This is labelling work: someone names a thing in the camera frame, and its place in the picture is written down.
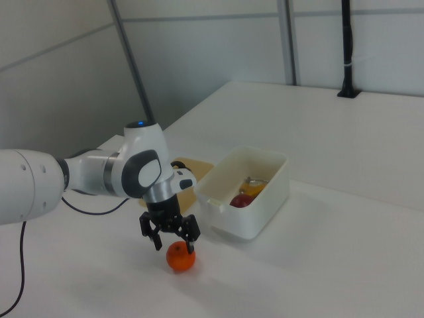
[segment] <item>white bin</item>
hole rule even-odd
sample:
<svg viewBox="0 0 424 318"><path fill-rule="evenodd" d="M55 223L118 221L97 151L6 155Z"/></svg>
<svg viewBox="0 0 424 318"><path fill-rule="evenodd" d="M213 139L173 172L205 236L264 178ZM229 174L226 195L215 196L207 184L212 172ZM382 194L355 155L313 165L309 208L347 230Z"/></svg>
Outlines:
<svg viewBox="0 0 424 318"><path fill-rule="evenodd" d="M194 187L212 227L243 239L253 239L288 198L288 159L279 152L239 147L218 163ZM230 206L248 176L270 180L247 207Z"/></svg>

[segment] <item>black pole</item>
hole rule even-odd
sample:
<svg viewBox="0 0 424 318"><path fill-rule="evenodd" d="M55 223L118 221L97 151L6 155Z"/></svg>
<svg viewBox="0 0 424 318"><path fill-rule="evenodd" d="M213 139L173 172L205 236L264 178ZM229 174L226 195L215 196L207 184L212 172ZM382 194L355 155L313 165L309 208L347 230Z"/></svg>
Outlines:
<svg viewBox="0 0 424 318"><path fill-rule="evenodd" d="M353 35L352 27L350 25L350 0L342 0L342 19L344 80L342 90L337 94L337 96L355 98L360 93L360 91L355 90L352 83Z"/></svg>
<svg viewBox="0 0 424 318"><path fill-rule="evenodd" d="M137 64L135 62L134 55L129 44L127 33L125 32L124 25L122 23L121 15L119 14L116 0L108 0L107 3L109 5L110 12L113 17L113 21L115 22L118 36L119 36L119 39L121 40L125 57L127 58L127 62L132 74L132 78L134 79L134 83L137 88L138 96L140 97L142 106L144 108L144 113L146 114L147 120L149 122L155 123L156 121L154 119L152 108L150 107L150 103L147 99L146 90L144 89L143 82L141 81L140 73L138 72Z"/></svg>

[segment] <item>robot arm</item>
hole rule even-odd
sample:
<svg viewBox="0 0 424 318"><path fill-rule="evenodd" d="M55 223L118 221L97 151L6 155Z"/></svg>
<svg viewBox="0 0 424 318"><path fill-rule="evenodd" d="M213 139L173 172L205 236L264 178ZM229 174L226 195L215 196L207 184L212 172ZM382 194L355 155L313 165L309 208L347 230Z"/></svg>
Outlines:
<svg viewBox="0 0 424 318"><path fill-rule="evenodd" d="M143 235L160 249L158 232L176 233L192 252L199 227L193 215L181 216L176 194L195 184L194 175L171 167L158 124L131 123L124 136L118 152L89 150L65 160L30 150L0 150L0 225L53 210L66 189L143 198L148 208L140 218Z"/></svg>

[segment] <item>white tabletop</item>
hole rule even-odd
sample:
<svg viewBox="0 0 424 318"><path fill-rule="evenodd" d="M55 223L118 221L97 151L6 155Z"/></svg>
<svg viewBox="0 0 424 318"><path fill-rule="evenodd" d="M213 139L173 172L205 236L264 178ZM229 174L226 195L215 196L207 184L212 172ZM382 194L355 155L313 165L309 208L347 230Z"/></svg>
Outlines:
<svg viewBox="0 0 424 318"><path fill-rule="evenodd" d="M246 144L201 135L199 123L188 135L190 117L193 113L166 131L172 157L217 163L237 143ZM116 136L105 146L119 143ZM250 242L212 231L195 203L189 213L202 234L196 263L183 274L173 273L165 261L177 237L162 234L164 247L156 252L141 235L138 218L144 210L136 200L102 217L61 203L26 226L25 290L7 317L424 315L422 212L303 182L290 186L290 198ZM121 201L72 191L65 198L94 212ZM19 291L20 229L0 228L0 312Z"/></svg>

